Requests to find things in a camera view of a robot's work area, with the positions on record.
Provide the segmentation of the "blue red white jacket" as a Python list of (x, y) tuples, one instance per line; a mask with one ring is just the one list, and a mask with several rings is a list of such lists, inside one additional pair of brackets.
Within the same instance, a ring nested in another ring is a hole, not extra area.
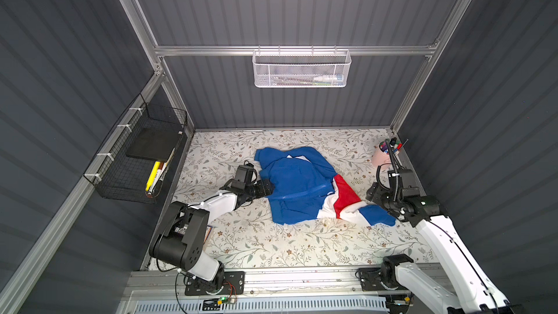
[(363, 201), (315, 148), (263, 148), (254, 160), (260, 163), (260, 177), (274, 185), (267, 199), (275, 224), (332, 218), (365, 227), (396, 225), (380, 206)]

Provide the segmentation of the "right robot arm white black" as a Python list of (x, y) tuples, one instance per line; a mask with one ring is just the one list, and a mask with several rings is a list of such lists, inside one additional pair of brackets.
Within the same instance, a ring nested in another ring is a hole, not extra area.
[(410, 256), (396, 254), (383, 258), (376, 276), (385, 289), (406, 289), (433, 313), (524, 313), (523, 306), (511, 304), (485, 274), (435, 197), (423, 196), (417, 187), (405, 188), (395, 180), (391, 188), (374, 183), (366, 198), (418, 231), (453, 287), (447, 290)]

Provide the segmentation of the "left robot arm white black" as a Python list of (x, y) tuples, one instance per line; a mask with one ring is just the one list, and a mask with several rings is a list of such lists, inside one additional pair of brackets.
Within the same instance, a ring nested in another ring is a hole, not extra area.
[(231, 179), (200, 203), (171, 203), (156, 228), (149, 255), (194, 276), (204, 291), (219, 291), (225, 282), (225, 267), (203, 251), (210, 222), (248, 202), (268, 197), (274, 190), (268, 179), (253, 183)]

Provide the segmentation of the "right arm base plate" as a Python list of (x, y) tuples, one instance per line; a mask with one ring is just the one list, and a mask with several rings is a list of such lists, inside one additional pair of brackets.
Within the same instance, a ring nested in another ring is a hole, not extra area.
[(364, 292), (371, 291), (408, 291), (400, 284), (392, 268), (383, 269), (382, 267), (361, 267), (355, 272), (359, 280), (361, 289)]

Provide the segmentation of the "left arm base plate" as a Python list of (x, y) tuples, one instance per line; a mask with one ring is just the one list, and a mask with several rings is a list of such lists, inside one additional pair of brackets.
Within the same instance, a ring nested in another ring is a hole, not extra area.
[(197, 276), (187, 274), (184, 285), (186, 296), (202, 295), (242, 295), (246, 283), (246, 273), (243, 271), (225, 271), (217, 274), (213, 281), (206, 281)]

